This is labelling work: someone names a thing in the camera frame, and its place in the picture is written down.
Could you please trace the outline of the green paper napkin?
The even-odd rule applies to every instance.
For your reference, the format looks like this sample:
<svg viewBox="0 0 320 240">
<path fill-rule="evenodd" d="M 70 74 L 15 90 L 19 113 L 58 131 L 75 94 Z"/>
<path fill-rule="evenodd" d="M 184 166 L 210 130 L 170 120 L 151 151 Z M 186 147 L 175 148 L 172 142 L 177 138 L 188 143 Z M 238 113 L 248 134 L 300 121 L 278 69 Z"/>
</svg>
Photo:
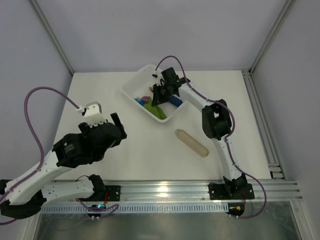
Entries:
<svg viewBox="0 0 320 240">
<path fill-rule="evenodd" d="M 152 115 L 157 117 L 160 120 L 164 120 L 167 118 L 163 110 L 158 106 L 152 106 L 152 98 L 149 96 L 148 102 L 145 102 L 143 107 L 149 111 Z"/>
</svg>

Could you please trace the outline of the iridescent blue fork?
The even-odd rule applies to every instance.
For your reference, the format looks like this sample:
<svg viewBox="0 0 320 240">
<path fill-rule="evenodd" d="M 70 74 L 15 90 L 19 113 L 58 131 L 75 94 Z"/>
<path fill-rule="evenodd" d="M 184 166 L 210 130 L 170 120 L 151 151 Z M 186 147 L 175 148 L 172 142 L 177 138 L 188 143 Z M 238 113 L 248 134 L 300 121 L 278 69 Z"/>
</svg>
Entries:
<svg viewBox="0 0 320 240">
<path fill-rule="evenodd" d="M 139 97 L 135 98 L 134 100 L 136 102 L 138 102 L 141 106 L 143 106 L 145 104 L 145 102 L 142 99 L 140 99 Z"/>
</svg>

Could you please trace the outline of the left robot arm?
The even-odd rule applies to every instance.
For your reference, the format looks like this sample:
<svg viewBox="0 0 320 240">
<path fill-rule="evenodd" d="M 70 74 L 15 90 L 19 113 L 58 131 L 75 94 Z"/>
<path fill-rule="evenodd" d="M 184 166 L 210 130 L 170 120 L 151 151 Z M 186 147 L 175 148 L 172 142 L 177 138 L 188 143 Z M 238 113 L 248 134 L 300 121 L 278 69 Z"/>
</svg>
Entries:
<svg viewBox="0 0 320 240">
<path fill-rule="evenodd" d="M 103 199 L 106 187 L 99 175 L 92 174 L 87 179 L 63 184 L 53 183 L 53 180 L 79 166 L 101 161 L 109 148 L 118 146 L 127 138 L 117 113 L 110 116 L 112 122 L 94 127 L 80 123 L 80 133 L 69 133 L 54 144 L 41 166 L 35 165 L 16 179 L 2 179 L 1 215 L 21 220 L 36 215 L 53 203 Z"/>
</svg>

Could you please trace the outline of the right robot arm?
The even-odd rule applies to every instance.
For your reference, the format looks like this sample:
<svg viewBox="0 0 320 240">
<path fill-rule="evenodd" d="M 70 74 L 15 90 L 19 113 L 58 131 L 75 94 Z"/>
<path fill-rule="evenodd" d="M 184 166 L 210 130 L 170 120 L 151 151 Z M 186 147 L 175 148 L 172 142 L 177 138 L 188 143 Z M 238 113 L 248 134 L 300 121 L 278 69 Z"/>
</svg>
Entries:
<svg viewBox="0 0 320 240">
<path fill-rule="evenodd" d="M 179 77 L 172 67 L 162 72 L 155 71 L 151 75 L 159 81 L 159 84 L 152 86 L 153 106 L 167 103 L 171 96 L 176 95 L 201 112 L 202 130 L 212 140 L 222 164 L 222 195 L 227 199 L 244 200 L 248 197 L 246 175 L 233 158 L 232 146 L 228 140 L 235 127 L 232 123 L 234 116 L 230 113 L 227 103 L 223 99 L 211 100 L 204 96 L 191 85 L 188 78 Z"/>
</svg>

